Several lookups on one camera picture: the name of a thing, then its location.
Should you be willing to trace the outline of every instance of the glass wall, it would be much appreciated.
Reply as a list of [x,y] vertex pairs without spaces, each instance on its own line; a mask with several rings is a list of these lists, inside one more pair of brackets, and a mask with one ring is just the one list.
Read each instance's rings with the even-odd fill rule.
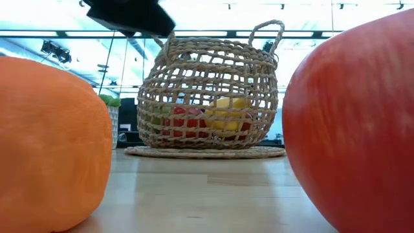
[[[279,89],[278,114],[268,139],[282,134],[281,106],[285,89],[301,60],[326,38],[414,7],[414,0],[290,0],[278,1],[173,1],[160,4],[177,24],[177,35],[191,30],[194,36],[223,35],[220,39],[247,42],[249,30],[270,19],[286,25],[285,39],[276,54]],[[36,60],[75,74],[89,82],[97,93],[120,98],[135,98],[138,88],[154,65],[161,50],[153,39],[126,39],[119,33],[86,17],[89,7],[79,1],[15,0],[0,3],[0,55]],[[227,31],[238,31],[238,38]],[[256,34],[253,46],[262,49],[273,42],[278,26],[272,25]],[[321,32],[318,38],[312,37]],[[62,48],[71,60],[64,61],[48,54],[45,43]]]

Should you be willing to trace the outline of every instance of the basket handle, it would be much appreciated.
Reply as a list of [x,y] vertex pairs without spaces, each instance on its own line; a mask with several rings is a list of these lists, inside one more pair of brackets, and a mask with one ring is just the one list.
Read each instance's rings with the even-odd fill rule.
[[276,36],[276,39],[274,40],[274,43],[273,43],[272,47],[269,50],[269,54],[273,54],[275,49],[278,47],[279,42],[282,40],[282,35],[285,31],[285,24],[280,20],[273,19],[273,20],[261,23],[258,26],[254,27],[253,30],[252,30],[252,33],[250,33],[250,36],[248,37],[248,44],[250,46],[252,46],[252,42],[253,42],[253,39],[254,39],[254,33],[255,32],[257,32],[259,29],[261,29],[265,26],[269,26],[269,25],[272,25],[272,24],[277,24],[277,25],[280,26],[280,30],[278,32],[278,35]]
[[[164,46],[164,44],[163,44],[163,42],[160,40],[160,38],[158,38],[158,37],[156,37],[156,36],[151,36],[151,37],[154,39],[155,43],[157,43],[157,45],[159,45],[161,48]],[[172,31],[172,32],[169,34],[169,36],[168,36],[168,39],[173,39],[173,38],[175,38],[175,33],[174,33],[174,31]]]

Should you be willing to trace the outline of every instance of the yellow fruit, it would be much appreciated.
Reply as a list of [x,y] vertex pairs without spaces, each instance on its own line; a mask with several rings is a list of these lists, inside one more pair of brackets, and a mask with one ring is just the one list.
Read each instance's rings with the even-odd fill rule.
[[[233,109],[243,109],[245,107],[250,107],[252,105],[251,101],[249,99],[245,98],[233,98]],[[230,106],[230,98],[221,98],[217,100],[217,107],[228,109]],[[246,113],[240,113],[240,112],[233,112],[229,113],[227,111],[216,111],[213,112],[212,110],[206,109],[206,112],[204,114],[207,115],[215,115],[215,116],[223,116],[223,117],[241,117],[244,118]],[[230,121],[226,124],[226,128],[224,128],[225,121],[222,120],[205,120],[206,125],[209,128],[213,129],[224,129],[227,131],[237,131],[239,129],[239,122],[238,121]]]

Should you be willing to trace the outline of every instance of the red fruit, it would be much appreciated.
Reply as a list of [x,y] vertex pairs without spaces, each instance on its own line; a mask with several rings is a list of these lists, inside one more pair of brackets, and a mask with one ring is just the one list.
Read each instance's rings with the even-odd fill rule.
[[[250,113],[247,113],[245,118],[247,119],[252,119],[252,115]],[[250,125],[251,123],[247,123],[247,122],[243,122],[243,125],[241,126],[241,130],[240,131],[247,131],[250,129]],[[238,140],[244,140],[246,139],[246,135],[243,136],[239,136]],[[231,137],[225,137],[224,140],[235,140],[235,136],[231,136]]]
[[414,232],[414,10],[343,32],[300,64],[283,103],[289,161],[341,233]]
[[[177,114],[184,114],[186,113],[186,110],[182,107],[175,107],[173,114],[177,115]],[[190,109],[188,109],[188,113],[190,115],[199,115],[199,114],[203,114],[202,111],[200,109],[197,109],[195,107],[192,107]],[[199,128],[205,128],[206,127],[206,123],[203,119],[188,119],[187,120],[187,127],[189,128],[194,128],[197,127],[199,121]],[[164,120],[164,125],[165,126],[169,126],[170,125],[171,120],[170,119],[165,119]],[[176,127],[181,127],[184,125],[184,119],[174,119],[173,121],[173,126]],[[162,132],[163,135],[169,135],[169,131],[163,131]],[[174,137],[182,137],[182,132],[178,131],[178,130],[174,130]],[[192,137],[196,137],[196,132],[192,132],[192,131],[187,131],[186,132],[186,137],[187,138],[192,138]],[[199,137],[202,138],[206,138],[208,137],[208,133],[205,132],[199,132]]]

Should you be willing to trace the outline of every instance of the ceiling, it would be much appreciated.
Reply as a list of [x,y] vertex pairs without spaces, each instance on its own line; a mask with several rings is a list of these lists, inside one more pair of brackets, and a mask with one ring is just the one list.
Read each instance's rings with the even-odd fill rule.
[[[399,1],[377,0],[202,0],[160,1],[161,6],[176,22],[176,30],[251,30],[270,19],[285,22],[287,30],[347,30],[367,21],[398,12]],[[402,1],[403,10],[413,8],[414,0]],[[13,0],[0,2],[0,30],[107,30],[86,17],[88,7],[79,0]],[[270,26],[267,30],[277,30]],[[112,81],[124,86],[122,92],[136,93],[143,77],[148,75],[153,58],[160,50],[152,39],[136,39],[146,58],[126,39],[53,39],[55,44],[69,49],[72,62],[67,69],[90,83],[100,85],[102,72],[98,64],[108,64],[104,86]],[[253,46],[261,49],[267,39],[256,39]],[[277,49],[280,57],[279,85],[288,84],[299,62],[322,40],[285,39]],[[40,51],[43,39],[0,39],[0,53],[21,56],[59,67],[57,60]],[[120,87],[106,89],[119,93]]]

